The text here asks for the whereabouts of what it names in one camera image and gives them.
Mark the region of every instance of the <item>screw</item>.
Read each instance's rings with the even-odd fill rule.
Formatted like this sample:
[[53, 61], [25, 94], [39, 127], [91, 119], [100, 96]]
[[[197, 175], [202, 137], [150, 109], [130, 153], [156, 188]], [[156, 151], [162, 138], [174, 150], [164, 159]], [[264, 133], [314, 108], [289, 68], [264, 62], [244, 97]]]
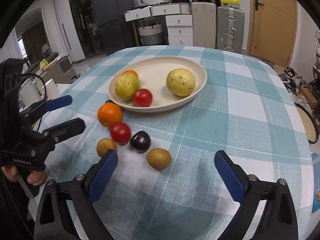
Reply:
[[254, 175], [254, 174], [249, 174], [249, 175], [248, 175], [248, 178], [249, 178], [249, 180], [252, 180], [252, 181], [258, 180], [257, 176]]
[[52, 185], [54, 183], [54, 180], [53, 179], [49, 179], [48, 181], [47, 181], [47, 185]]
[[280, 184], [282, 184], [282, 185], [286, 185], [286, 184], [287, 184], [287, 182], [286, 182], [284, 179], [279, 179], [279, 182], [280, 182]]
[[84, 175], [83, 174], [78, 174], [76, 176], [76, 180], [83, 180], [84, 179]]

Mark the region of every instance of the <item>blue gripper pad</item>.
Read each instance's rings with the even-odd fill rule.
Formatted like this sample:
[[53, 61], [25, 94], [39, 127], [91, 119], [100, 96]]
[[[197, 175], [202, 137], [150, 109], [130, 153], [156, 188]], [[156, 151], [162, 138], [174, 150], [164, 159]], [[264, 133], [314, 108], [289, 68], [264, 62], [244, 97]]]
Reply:
[[239, 177], [236, 175], [228, 161], [234, 165], [224, 151], [218, 151], [214, 156], [214, 165], [216, 166], [224, 184], [226, 184], [231, 197], [234, 201], [242, 203], [245, 198], [244, 185], [241, 183]]
[[49, 101], [45, 106], [44, 109], [48, 112], [51, 112], [53, 110], [69, 106], [72, 103], [72, 97], [67, 95], [64, 97], [56, 98], [54, 100]]
[[87, 202], [90, 205], [101, 198], [117, 164], [117, 152], [108, 150], [102, 159], [87, 172], [86, 176], [93, 171], [92, 176], [87, 177], [90, 180], [89, 183], [86, 185], [86, 181], [84, 182], [87, 191]]

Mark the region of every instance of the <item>dark gray refrigerator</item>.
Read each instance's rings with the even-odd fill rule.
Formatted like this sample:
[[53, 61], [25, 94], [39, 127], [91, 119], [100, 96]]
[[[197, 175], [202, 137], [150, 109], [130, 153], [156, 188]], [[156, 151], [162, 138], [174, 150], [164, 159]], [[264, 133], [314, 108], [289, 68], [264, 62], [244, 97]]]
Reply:
[[134, 8], [133, 0], [92, 0], [100, 35], [106, 54], [135, 47], [131, 22], [124, 20], [124, 12]]

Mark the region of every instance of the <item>red tomato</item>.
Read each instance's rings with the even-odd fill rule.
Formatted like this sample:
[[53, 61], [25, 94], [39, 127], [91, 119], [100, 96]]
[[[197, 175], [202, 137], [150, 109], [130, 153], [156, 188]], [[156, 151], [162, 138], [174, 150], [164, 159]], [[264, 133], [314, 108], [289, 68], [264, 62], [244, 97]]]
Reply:
[[133, 101], [136, 106], [148, 107], [152, 103], [152, 94], [148, 89], [141, 88], [133, 94]]
[[126, 144], [131, 137], [131, 130], [123, 122], [116, 122], [110, 127], [110, 136], [112, 140], [119, 144]]

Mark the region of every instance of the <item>checkered tablecloth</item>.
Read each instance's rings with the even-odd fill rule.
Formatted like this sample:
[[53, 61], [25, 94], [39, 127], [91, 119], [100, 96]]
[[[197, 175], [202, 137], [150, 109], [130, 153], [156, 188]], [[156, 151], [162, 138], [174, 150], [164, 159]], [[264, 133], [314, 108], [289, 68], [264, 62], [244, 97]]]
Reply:
[[[239, 207], [214, 166], [218, 150], [261, 180], [286, 179], [303, 239], [313, 202], [313, 168], [301, 119], [273, 69], [240, 54], [151, 46], [106, 57], [63, 93], [73, 97], [70, 106], [43, 118], [40, 130], [75, 117], [86, 123], [82, 135], [57, 144], [48, 155], [49, 176], [59, 182], [71, 180], [100, 160], [97, 142], [110, 135], [96, 113], [108, 99], [112, 76], [129, 64], [161, 56], [199, 63], [208, 81], [195, 99], [176, 109], [152, 114], [124, 111], [123, 121], [132, 134], [146, 131], [151, 147], [167, 149], [172, 162], [155, 171], [146, 163], [147, 153], [118, 147], [118, 166], [93, 205], [114, 239], [217, 239]], [[33, 216], [39, 198], [30, 201]], [[260, 202], [245, 239], [253, 235], [264, 204]], [[71, 204], [69, 208], [76, 220]]]

